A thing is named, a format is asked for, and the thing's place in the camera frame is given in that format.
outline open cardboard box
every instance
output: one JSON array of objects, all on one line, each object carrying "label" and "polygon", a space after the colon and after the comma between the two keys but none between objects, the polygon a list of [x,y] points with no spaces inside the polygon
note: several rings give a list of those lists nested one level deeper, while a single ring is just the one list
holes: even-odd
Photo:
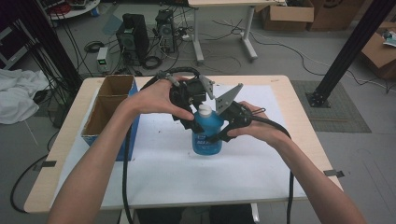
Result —
[{"label": "open cardboard box", "polygon": [[[386,29],[396,32],[396,23],[383,22],[378,32],[382,33]],[[384,45],[384,42],[385,39],[381,34],[375,33],[361,50],[361,53],[369,68],[378,77],[396,79],[396,48]]]},{"label": "open cardboard box", "polygon": [[304,31],[314,21],[314,6],[304,0],[302,7],[269,6],[262,10],[262,28],[273,31]]},{"label": "open cardboard box", "polygon": [[315,8],[309,31],[345,30],[352,23],[365,0],[311,0]]},{"label": "open cardboard box", "polygon": [[[93,144],[102,130],[106,127],[119,104],[136,92],[137,86],[133,76],[120,75],[107,76],[105,78],[81,133],[82,138],[89,146]],[[134,120],[131,127],[128,161],[132,158],[139,118],[140,117],[137,117]],[[124,150],[125,140],[122,142],[116,161],[123,161]]]}]

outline hand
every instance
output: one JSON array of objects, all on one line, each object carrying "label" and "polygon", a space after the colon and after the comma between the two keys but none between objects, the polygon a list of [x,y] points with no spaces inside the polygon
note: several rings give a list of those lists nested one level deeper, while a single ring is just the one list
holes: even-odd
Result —
[{"label": "hand", "polygon": [[[240,102],[239,104],[245,105],[251,111],[260,109],[259,107],[255,105],[251,105],[250,103],[245,101]],[[265,115],[264,112],[256,114],[255,116],[268,119],[268,117]],[[255,120],[253,120],[249,126],[239,129],[232,129],[228,131],[227,134],[229,136],[239,136],[239,135],[247,134],[268,143],[268,145],[272,147],[276,144],[277,140],[280,137],[283,138],[286,136],[285,134],[283,134],[281,131],[277,130],[273,126]]]},{"label": "hand", "polygon": [[[177,77],[177,80],[184,80],[184,77]],[[134,94],[127,101],[136,106],[139,114],[168,113],[181,119],[193,120],[194,115],[171,103],[169,91],[172,83],[166,79],[161,79],[144,90]]]}]

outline white cloth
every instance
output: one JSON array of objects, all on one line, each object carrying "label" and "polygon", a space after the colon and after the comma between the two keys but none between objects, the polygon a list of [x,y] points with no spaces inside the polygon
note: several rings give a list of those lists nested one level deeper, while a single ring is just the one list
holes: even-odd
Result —
[{"label": "white cloth", "polygon": [[0,123],[12,124],[32,116],[38,110],[35,93],[48,85],[42,71],[0,69]]}]

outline spray bottle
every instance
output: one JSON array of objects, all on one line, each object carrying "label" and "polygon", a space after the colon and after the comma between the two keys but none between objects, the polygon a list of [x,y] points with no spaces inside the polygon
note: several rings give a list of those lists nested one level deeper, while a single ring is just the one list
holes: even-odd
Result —
[{"label": "spray bottle", "polygon": [[210,105],[199,105],[194,113],[196,121],[203,127],[203,133],[192,133],[192,148],[199,155],[210,156],[218,154],[221,150],[222,141],[209,143],[206,138],[220,132],[224,120],[221,119]]}]

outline concrete floor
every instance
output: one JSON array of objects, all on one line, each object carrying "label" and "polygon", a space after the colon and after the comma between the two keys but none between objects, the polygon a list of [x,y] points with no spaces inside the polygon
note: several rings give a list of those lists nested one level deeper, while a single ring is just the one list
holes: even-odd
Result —
[{"label": "concrete floor", "polygon": [[[83,47],[90,41],[99,40],[106,43],[115,40],[115,36],[104,35],[102,29],[117,7],[106,4],[107,11],[100,17],[91,17],[84,14],[67,20],[74,38],[83,52]],[[224,20],[233,24],[239,18],[224,16]],[[205,56],[205,64],[198,67],[204,75],[286,75],[291,80],[321,80],[322,76],[312,75],[302,67],[302,59],[290,49],[275,46],[261,45],[250,38],[259,59],[253,63],[240,44],[238,36],[230,35],[217,41],[204,40],[204,38],[228,34],[230,27],[215,24],[210,19],[200,22],[200,38]],[[255,18],[252,23],[252,32],[256,39],[262,43],[281,42],[284,45],[298,49],[306,54],[310,61],[305,59],[305,65],[315,73],[325,74],[327,66],[331,64],[337,53],[343,47],[352,32],[354,25],[346,31],[340,32],[269,32],[261,28],[261,22]],[[64,29],[57,29],[64,47],[74,63],[77,62],[76,54],[70,39],[64,34]],[[191,42],[182,43],[179,47],[180,55],[176,66],[195,66]],[[85,62],[90,70],[96,74],[94,54],[88,54]],[[114,62],[119,58],[119,52],[112,54]],[[174,59],[167,58],[159,69],[167,69]],[[30,56],[23,57],[15,64],[13,69],[36,71],[38,66]],[[154,71],[140,71],[144,75],[153,75]],[[375,77],[367,69],[361,57],[358,57],[349,68],[359,79]],[[81,74],[87,73],[81,67]],[[354,79],[344,76],[341,79],[346,92],[359,109],[362,117],[372,130],[371,133],[321,133],[317,132],[318,139],[323,145],[332,166],[342,170],[345,177],[340,182],[346,194],[356,203],[367,218],[368,223],[390,224],[396,222],[396,94],[390,91],[385,94],[385,89],[379,85],[368,83],[357,85]],[[45,117],[30,117],[12,125],[0,124],[0,220],[2,223],[44,223],[47,214],[22,214],[12,209],[9,196],[12,186],[21,173],[35,160],[44,156],[47,143],[57,132],[50,120]],[[31,187],[35,183],[38,171],[30,171],[16,189],[16,203],[18,207],[23,204]],[[285,223],[286,203],[259,203],[261,223]],[[101,211],[96,223],[117,223],[120,211]],[[295,202],[292,207],[292,223],[319,223],[310,203]],[[200,223],[201,217],[207,220],[203,209],[191,208],[186,210],[183,223]]]}]

